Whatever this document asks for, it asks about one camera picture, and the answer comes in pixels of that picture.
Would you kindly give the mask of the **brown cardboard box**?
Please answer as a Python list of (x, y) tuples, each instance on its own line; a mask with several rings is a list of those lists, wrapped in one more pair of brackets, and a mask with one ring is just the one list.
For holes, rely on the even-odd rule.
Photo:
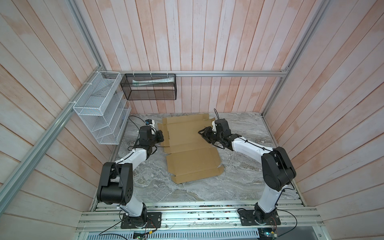
[(168, 172), (176, 184), (221, 175), (225, 168), (218, 149), (207, 143), (198, 131), (211, 127), (209, 114), (163, 118), (158, 124), (163, 132)]

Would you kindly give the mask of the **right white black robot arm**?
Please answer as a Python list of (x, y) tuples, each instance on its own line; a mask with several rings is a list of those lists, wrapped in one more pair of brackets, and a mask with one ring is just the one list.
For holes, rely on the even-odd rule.
[(211, 127), (198, 133), (207, 143), (217, 148), (229, 149), (261, 163), (266, 186), (252, 215), (256, 224), (267, 224), (268, 219), (277, 213), (277, 203), (283, 190), (297, 176), (286, 150), (282, 147), (265, 147), (232, 133), (225, 119), (214, 121)]

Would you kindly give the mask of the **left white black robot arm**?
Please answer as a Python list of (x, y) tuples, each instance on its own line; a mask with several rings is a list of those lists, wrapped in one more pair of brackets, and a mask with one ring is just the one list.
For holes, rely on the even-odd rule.
[(116, 205), (124, 213), (123, 223), (130, 223), (136, 228), (148, 224), (147, 207), (134, 197), (133, 171), (153, 153), (156, 144), (162, 143), (162, 131), (156, 130), (154, 123), (147, 120), (139, 128), (138, 139), (133, 149), (120, 160), (105, 163), (97, 190), (97, 200), (107, 205)]

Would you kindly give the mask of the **white paper in basket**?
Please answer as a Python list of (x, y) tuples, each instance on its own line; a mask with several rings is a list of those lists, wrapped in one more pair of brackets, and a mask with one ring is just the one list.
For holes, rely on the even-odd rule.
[(171, 87), (175, 82), (174, 77), (160, 78), (160, 79), (147, 79), (147, 80), (134, 80), (132, 79), (133, 87), (145, 87), (145, 86), (155, 86), (155, 87)]

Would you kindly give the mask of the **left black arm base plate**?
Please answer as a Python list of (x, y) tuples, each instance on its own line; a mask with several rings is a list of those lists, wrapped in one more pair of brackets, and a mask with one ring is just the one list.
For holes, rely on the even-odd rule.
[(124, 215), (121, 223), (121, 229), (142, 229), (153, 228), (158, 229), (161, 227), (162, 213), (161, 212), (149, 212), (144, 217), (129, 217)]

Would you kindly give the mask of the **aluminium frame rail front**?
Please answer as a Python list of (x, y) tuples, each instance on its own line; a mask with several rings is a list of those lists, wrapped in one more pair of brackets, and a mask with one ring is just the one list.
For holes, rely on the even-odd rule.
[[(160, 212), (161, 230), (197, 230), (241, 228), (240, 209), (254, 210), (254, 201), (205, 201), (148, 203), (149, 213)], [(120, 221), (115, 206), (99, 203), (93, 212), (84, 212), (77, 232), (100, 232)], [(278, 218), (282, 227), (324, 226), (315, 207), (305, 207), (301, 200), (280, 200)]]

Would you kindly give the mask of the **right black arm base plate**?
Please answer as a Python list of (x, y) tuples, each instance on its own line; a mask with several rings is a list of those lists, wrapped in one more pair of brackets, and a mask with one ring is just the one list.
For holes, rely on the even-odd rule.
[(260, 210), (237, 209), (242, 226), (278, 226), (281, 225), (277, 209), (270, 213), (264, 213)]

